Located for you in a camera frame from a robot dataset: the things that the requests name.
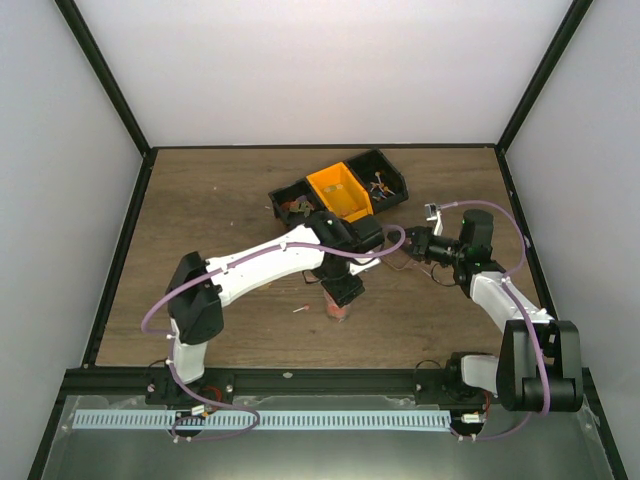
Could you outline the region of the clear plastic cup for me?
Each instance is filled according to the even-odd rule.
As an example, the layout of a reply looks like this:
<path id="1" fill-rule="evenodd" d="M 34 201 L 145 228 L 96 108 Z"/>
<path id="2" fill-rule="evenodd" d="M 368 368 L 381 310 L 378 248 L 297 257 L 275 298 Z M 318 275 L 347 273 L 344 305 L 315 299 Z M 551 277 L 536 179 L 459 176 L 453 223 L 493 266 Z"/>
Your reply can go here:
<path id="1" fill-rule="evenodd" d="M 339 323 L 345 321 L 350 314 L 350 310 L 351 310 L 350 304 L 345 305 L 343 307 L 339 307 L 338 305 L 335 304 L 335 302 L 331 298 L 325 299 L 326 316 L 332 321 L 336 321 Z"/>

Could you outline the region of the yellow bin with star candies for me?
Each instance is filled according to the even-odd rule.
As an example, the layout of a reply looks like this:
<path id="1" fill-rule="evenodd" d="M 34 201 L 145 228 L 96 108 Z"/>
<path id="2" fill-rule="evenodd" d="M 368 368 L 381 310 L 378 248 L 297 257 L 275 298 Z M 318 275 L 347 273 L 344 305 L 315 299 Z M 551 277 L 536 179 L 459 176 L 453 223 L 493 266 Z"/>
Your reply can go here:
<path id="1" fill-rule="evenodd" d="M 339 219 L 352 223 L 373 214 L 367 191 L 344 162 L 307 175 L 306 180 L 324 206 Z"/>

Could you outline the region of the black bin with gummy candies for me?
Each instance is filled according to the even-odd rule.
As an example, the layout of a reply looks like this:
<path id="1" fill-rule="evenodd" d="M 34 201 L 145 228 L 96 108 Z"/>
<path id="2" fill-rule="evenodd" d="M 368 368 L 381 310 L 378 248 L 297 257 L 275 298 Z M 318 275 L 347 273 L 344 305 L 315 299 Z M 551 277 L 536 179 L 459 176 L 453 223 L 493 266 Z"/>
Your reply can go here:
<path id="1" fill-rule="evenodd" d="M 313 213 L 326 207 L 306 178 L 268 193 L 274 217 L 286 227 L 304 223 Z"/>

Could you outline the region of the brown slotted plastic scoop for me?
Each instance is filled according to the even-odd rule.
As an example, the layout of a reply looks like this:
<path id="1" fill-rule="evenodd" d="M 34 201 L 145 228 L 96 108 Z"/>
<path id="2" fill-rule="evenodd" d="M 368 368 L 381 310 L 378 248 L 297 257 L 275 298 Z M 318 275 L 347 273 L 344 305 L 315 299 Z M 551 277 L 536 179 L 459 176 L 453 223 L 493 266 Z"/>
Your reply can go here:
<path id="1" fill-rule="evenodd" d="M 416 260 L 413 260 L 403 250 L 398 249 L 382 258 L 382 262 L 395 271 L 415 271 L 430 277 L 428 269 Z"/>

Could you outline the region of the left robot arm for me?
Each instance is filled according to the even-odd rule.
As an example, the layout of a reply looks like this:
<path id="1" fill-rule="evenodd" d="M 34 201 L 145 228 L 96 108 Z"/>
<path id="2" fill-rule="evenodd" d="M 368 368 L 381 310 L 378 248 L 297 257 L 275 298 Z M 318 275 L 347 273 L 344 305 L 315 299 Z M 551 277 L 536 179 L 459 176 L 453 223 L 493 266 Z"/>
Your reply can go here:
<path id="1" fill-rule="evenodd" d="M 174 373 L 170 393 L 181 403 L 196 402 L 204 392 L 204 357 L 210 340 L 224 328 L 223 309 L 245 294 L 300 272 L 311 273 L 338 308 L 365 291 L 359 273 L 378 263 L 385 239 L 372 215 L 352 223 L 328 211 L 311 215 L 284 235 L 242 252 L 203 259 L 184 255 L 165 296 L 145 315 L 150 331 L 155 313 L 166 306 L 172 342 L 168 366 Z"/>

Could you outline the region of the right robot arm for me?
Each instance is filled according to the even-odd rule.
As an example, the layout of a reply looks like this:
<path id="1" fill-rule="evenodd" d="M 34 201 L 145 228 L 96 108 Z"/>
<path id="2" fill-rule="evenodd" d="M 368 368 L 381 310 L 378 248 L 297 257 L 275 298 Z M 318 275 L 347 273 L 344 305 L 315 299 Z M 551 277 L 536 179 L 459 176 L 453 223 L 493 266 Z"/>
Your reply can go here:
<path id="1" fill-rule="evenodd" d="M 425 207 L 427 225 L 407 229 L 404 251 L 414 260 L 453 269 L 453 283 L 480 306 L 502 333 L 500 353 L 464 354 L 444 378 L 458 403 L 487 390 L 509 411 L 576 412 L 583 402 L 580 337 L 570 321 L 536 307 L 493 258 L 494 217 L 464 212 L 457 238 L 442 234 L 441 207 Z"/>

